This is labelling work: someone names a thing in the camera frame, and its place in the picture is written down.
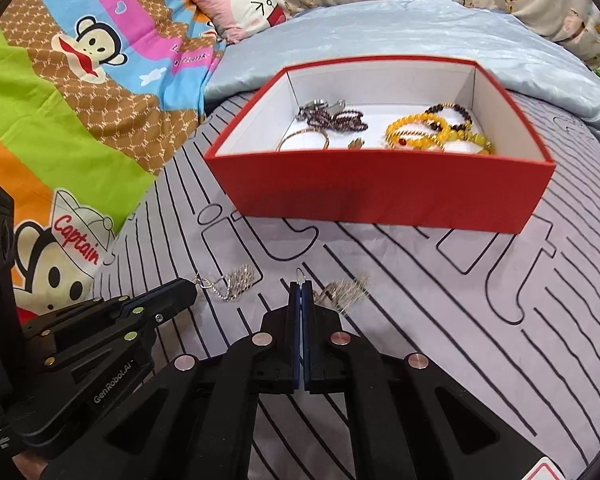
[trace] colorful blanket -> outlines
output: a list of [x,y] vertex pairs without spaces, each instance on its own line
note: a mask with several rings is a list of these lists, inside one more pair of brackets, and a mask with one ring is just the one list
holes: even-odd
[[0,19],[0,185],[21,318],[83,300],[193,133],[224,44],[189,0],[13,0]]

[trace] jewelry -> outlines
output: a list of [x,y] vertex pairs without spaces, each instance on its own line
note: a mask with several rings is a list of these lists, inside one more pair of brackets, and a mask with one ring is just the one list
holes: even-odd
[[434,114],[413,114],[408,117],[398,119],[397,121],[389,124],[386,132],[384,133],[384,140],[392,147],[395,147],[394,142],[400,137],[400,135],[396,135],[396,133],[402,127],[412,123],[421,123],[429,126],[429,123],[431,122],[439,123],[442,127],[440,133],[436,135],[436,139],[440,142],[446,142],[451,135],[451,126],[449,126],[449,123],[447,123],[442,117],[438,117]]
[[461,140],[466,140],[480,146],[481,150],[477,153],[478,155],[494,155],[496,152],[495,146],[480,132],[474,134],[467,132],[464,134],[464,139]]
[[[196,285],[199,285],[202,289],[207,290],[210,288],[218,295],[218,298],[223,301],[238,301],[240,296],[249,290],[256,282],[256,270],[253,266],[243,265],[222,275],[214,282],[208,278],[202,278],[199,274],[196,274],[191,281]],[[226,283],[225,294],[222,294],[216,288],[216,285],[222,281]]]
[[362,146],[365,145],[365,141],[358,137],[357,139],[353,139],[349,145],[347,146],[350,150],[360,150]]
[[310,113],[306,123],[335,132],[364,132],[369,126],[362,122],[362,116],[358,110],[343,110],[333,115],[328,110],[316,110]]
[[312,112],[315,112],[316,110],[324,110],[328,107],[329,103],[324,99],[314,99],[313,101],[310,101],[300,107],[298,113],[296,114],[296,119],[298,121],[305,121],[310,117]]
[[353,280],[338,280],[329,282],[318,293],[314,290],[314,303],[331,308],[341,314],[346,314],[357,302],[368,297],[366,286],[369,282],[367,275],[354,277]]
[[[404,136],[418,136],[418,138],[406,139]],[[441,152],[445,151],[445,145],[440,142],[436,134],[418,130],[398,130],[389,136],[384,136],[384,140],[392,150],[406,146],[414,150],[428,150],[431,146],[435,145],[439,147]]]
[[358,110],[346,110],[343,100],[329,106],[323,99],[315,99],[302,106],[296,119],[306,121],[314,128],[324,128],[335,132],[363,132],[369,126],[362,122],[363,113]]
[[316,132],[317,134],[321,134],[324,137],[324,146],[322,147],[322,149],[326,150],[329,147],[329,136],[327,135],[327,132],[325,132],[324,130],[322,130],[320,128],[303,128],[302,130],[298,130],[296,132],[293,132],[292,134],[289,134],[286,137],[283,137],[283,139],[280,141],[280,143],[276,147],[276,151],[279,152],[280,148],[282,148],[282,145],[285,142],[287,142],[291,137],[295,137],[296,135],[305,134],[308,132]]
[[[471,129],[472,124],[474,124],[474,120],[472,120],[471,114],[462,105],[458,105],[455,103],[440,103],[438,105],[433,105],[432,107],[427,108],[424,111],[424,113],[437,114],[440,113],[444,108],[451,108],[452,110],[455,110],[460,115],[462,115],[462,118],[464,119],[464,123],[451,126],[452,130],[455,130],[456,132],[459,132],[461,130],[468,132]],[[442,129],[437,124],[432,124],[431,126],[437,131],[441,131]]]

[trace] silver tassel earring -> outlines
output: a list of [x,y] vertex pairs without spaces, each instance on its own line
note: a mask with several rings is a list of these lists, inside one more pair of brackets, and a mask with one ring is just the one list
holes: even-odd
[[[197,274],[192,281],[199,285],[200,288],[210,288],[218,295],[218,298],[223,301],[238,301],[241,295],[249,290],[256,282],[256,269],[247,264],[231,270],[214,282],[208,278],[202,278],[199,274]],[[216,287],[220,282],[226,283],[226,292],[224,294]]]
[[318,293],[314,290],[314,303],[332,308],[344,315],[354,304],[368,296],[367,283],[368,276],[366,275],[353,280],[329,282],[322,292]]

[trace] bracelet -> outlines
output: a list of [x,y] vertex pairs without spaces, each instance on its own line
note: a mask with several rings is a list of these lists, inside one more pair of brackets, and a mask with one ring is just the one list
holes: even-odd
[[335,132],[363,132],[369,126],[362,122],[363,113],[358,110],[342,110],[333,115],[328,110],[308,112],[307,124],[315,128],[328,128]]
[[429,126],[427,123],[437,123],[441,127],[440,133],[437,138],[440,142],[446,142],[451,135],[451,126],[442,117],[438,117],[435,114],[413,114],[408,117],[398,119],[394,123],[389,124],[384,133],[384,140],[390,143],[390,138],[395,140],[395,133],[403,126],[411,123],[422,123]]
[[[418,136],[417,139],[405,139],[403,136]],[[398,146],[409,146],[414,150],[428,150],[432,145],[439,147],[441,152],[445,151],[445,145],[440,142],[436,134],[420,132],[417,130],[400,130],[385,136],[386,143],[392,150]]]
[[467,142],[472,142],[480,146],[481,150],[477,153],[478,155],[494,155],[496,152],[494,145],[491,144],[489,139],[487,139],[487,137],[480,132],[475,134],[464,134],[464,139],[461,140],[466,140]]
[[321,128],[304,128],[302,130],[298,130],[297,132],[293,132],[292,134],[289,134],[286,137],[283,137],[283,139],[280,141],[280,143],[276,147],[276,151],[279,152],[280,148],[282,148],[282,145],[285,142],[287,142],[291,137],[295,137],[296,135],[305,134],[308,132],[316,132],[318,134],[321,134],[324,137],[324,146],[322,147],[322,149],[326,150],[329,147],[329,136],[327,135],[327,132],[325,132]]
[[[462,118],[464,119],[464,123],[456,124],[455,126],[451,126],[452,130],[455,130],[457,132],[459,132],[461,130],[468,132],[471,129],[472,124],[474,124],[474,120],[472,120],[471,114],[462,105],[459,105],[456,103],[440,103],[438,105],[433,105],[432,107],[427,108],[424,111],[424,113],[437,114],[437,113],[440,113],[444,108],[451,108],[452,110],[455,110],[460,115],[462,115]],[[432,124],[431,127],[437,131],[442,130],[442,128],[439,128],[439,126],[437,126],[436,124]]]

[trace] light blue blanket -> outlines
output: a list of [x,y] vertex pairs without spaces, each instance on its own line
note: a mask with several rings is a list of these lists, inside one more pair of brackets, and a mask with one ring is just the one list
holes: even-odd
[[600,78],[581,60],[513,16],[448,0],[383,0],[310,10],[229,46],[205,98],[217,102],[259,88],[286,65],[368,54],[475,59],[507,89],[570,111],[600,138]]

